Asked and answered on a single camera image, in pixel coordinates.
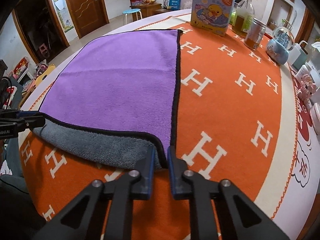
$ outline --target pink toy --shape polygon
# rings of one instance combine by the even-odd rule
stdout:
[[[317,87],[316,84],[312,82],[312,78],[308,74],[302,76],[300,84],[301,88],[298,90],[298,97],[303,100],[305,105],[307,105],[308,99],[316,92]]]

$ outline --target wooden door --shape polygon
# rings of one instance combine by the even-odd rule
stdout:
[[[66,0],[79,38],[106,24],[99,0]]]
[[[312,13],[306,8],[299,32],[295,38],[296,43],[309,40],[314,24],[315,18],[313,17]]]

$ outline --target gray towel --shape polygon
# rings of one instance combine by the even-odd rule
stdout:
[[[44,127],[34,128],[33,132],[58,149],[75,156],[124,169],[133,169],[136,161],[145,157],[148,146],[153,145],[139,138],[75,130],[48,119]],[[155,168],[161,168],[158,154],[155,156]]]

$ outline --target white h pattern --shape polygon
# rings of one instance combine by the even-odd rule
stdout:
[[[269,56],[268,56],[268,60],[272,62],[274,66],[277,66],[277,64]]]
[[[51,176],[52,178],[54,179],[55,177],[55,173],[58,171],[58,169],[63,165],[63,164],[67,164],[67,160],[66,158],[64,157],[64,155],[61,156],[61,160],[58,162],[57,161],[57,158],[56,156],[54,155],[54,153],[56,152],[56,148],[54,148],[50,153],[49,155],[46,155],[44,158],[45,158],[45,161],[47,162],[47,164],[49,164],[49,160],[50,158],[53,159],[53,162],[55,164],[55,167],[53,169],[50,169],[50,173],[51,173]]]
[[[189,80],[192,80],[194,83],[198,84],[199,87],[197,89],[193,89],[192,91],[195,92],[198,96],[202,96],[201,91],[205,88],[205,86],[209,83],[212,83],[212,80],[209,78],[204,78],[204,82],[201,83],[198,80],[194,78],[195,75],[199,75],[200,73],[196,71],[195,69],[192,69],[192,72],[190,75],[188,75],[185,79],[181,79],[181,83],[185,86],[188,85]]]
[[[216,149],[218,150],[218,152],[215,155],[215,157],[212,158],[205,150],[202,149],[204,144],[206,142],[211,142],[212,139],[205,132],[201,132],[201,136],[202,138],[200,139],[198,144],[193,148],[190,154],[189,155],[184,154],[181,159],[184,160],[189,166],[192,166],[194,164],[194,161],[193,161],[194,157],[198,153],[202,155],[202,157],[204,157],[209,162],[209,165],[205,168],[205,170],[201,169],[199,171],[199,174],[204,176],[206,179],[210,179],[210,175],[209,175],[210,172],[213,170],[218,160],[222,156],[227,155],[227,152],[220,145],[217,145]]]
[[[254,136],[254,138],[251,139],[251,142],[253,143],[253,145],[255,147],[258,147],[258,139],[260,138],[264,143],[265,143],[265,147],[261,150],[261,152],[263,153],[263,155],[265,157],[268,156],[268,147],[269,147],[269,143],[270,143],[270,140],[272,138],[272,134],[267,130],[267,134],[268,134],[268,138],[264,138],[262,135],[261,135],[261,129],[263,128],[263,124],[260,123],[259,121],[257,121],[258,123],[258,128],[257,128],[257,131],[256,131],[256,135]]]
[[[241,40],[242,42],[244,42],[244,39],[241,38],[239,35],[236,34],[234,37],[235,37],[236,39],[239,39],[239,40]]]
[[[249,56],[251,56],[251,57],[256,57],[256,58],[257,58],[257,61],[258,61],[259,63],[261,63],[261,58],[258,57],[257,55],[255,55],[255,54],[253,53],[253,51],[249,54]]]
[[[187,52],[188,52],[189,54],[191,54],[191,55],[193,55],[194,52],[197,51],[198,49],[202,49],[202,48],[200,48],[199,46],[196,46],[195,48],[193,48],[193,47],[190,47],[189,45],[192,45],[192,43],[189,42],[189,41],[186,41],[185,44],[182,44],[182,45],[180,46],[180,49],[183,49],[184,47],[187,47],[187,48],[191,49],[191,50],[188,50],[188,51],[187,51]]]
[[[276,94],[278,94],[278,85],[276,84],[276,82],[274,82],[273,84],[270,82],[271,81],[271,78],[269,76],[267,76],[267,82],[266,84],[271,87],[270,85],[272,85],[274,87],[274,92],[276,92]]]
[[[122,171],[123,169],[116,168],[116,170],[111,175],[108,175],[108,174],[104,175],[104,178],[106,181],[115,180],[121,174]]]
[[[48,221],[48,218],[49,218],[50,220],[52,219],[51,214],[54,215],[55,212],[54,212],[52,206],[49,205],[49,210],[48,210],[46,213],[42,213],[42,215],[43,215],[44,219],[45,219],[46,221]]]
[[[250,95],[252,95],[252,89],[253,89],[253,86],[255,85],[255,83],[253,83],[251,80],[250,81],[250,84],[247,83],[246,81],[243,80],[243,78],[245,77],[244,74],[242,74],[241,72],[240,73],[240,77],[237,81],[235,81],[236,84],[238,84],[240,87],[242,87],[242,84],[241,83],[244,83],[246,84],[249,88],[246,90]]]
[[[28,147],[30,147],[30,142],[28,141],[26,147],[24,148],[24,150],[21,152],[21,155],[24,156],[26,155],[26,158],[23,160],[24,165],[27,165],[27,161],[29,160],[29,158],[32,156],[32,151],[29,151],[29,154],[27,152]]]
[[[192,31],[192,30],[190,30],[190,29],[185,29],[184,27],[179,27],[177,30],[182,30],[182,32],[184,33],[184,34],[186,34],[187,32],[190,32],[190,31]]]
[[[229,52],[227,55],[229,55],[230,57],[233,57],[233,54],[235,54],[235,53],[237,53],[235,50],[227,50],[227,47],[228,46],[226,46],[226,45],[222,45],[222,47],[221,48],[218,48],[219,50],[221,50],[221,51],[227,51],[227,52]]]

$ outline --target glass bottle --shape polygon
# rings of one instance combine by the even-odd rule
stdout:
[[[238,3],[236,15],[232,24],[232,31],[241,37],[245,37],[254,18],[252,0],[242,0]]]

